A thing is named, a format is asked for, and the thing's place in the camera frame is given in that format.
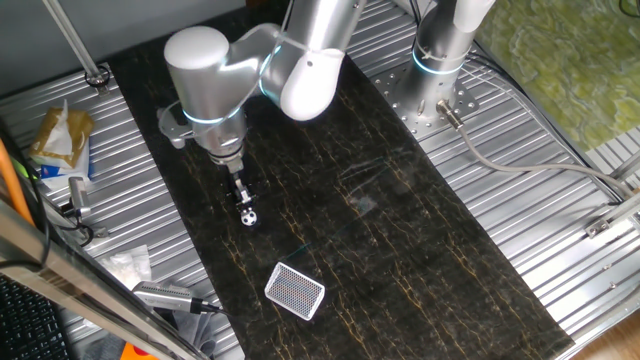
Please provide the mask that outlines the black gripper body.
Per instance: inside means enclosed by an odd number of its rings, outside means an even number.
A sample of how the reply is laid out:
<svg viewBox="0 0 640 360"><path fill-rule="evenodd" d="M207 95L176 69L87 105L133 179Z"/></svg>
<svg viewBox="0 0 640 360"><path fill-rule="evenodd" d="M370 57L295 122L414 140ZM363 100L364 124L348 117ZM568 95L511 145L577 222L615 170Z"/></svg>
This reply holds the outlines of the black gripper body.
<svg viewBox="0 0 640 360"><path fill-rule="evenodd" d="M235 196L237 203L251 203L253 196L249 188L244 184L240 172L230 172L230 183L232 193Z"/></svg>

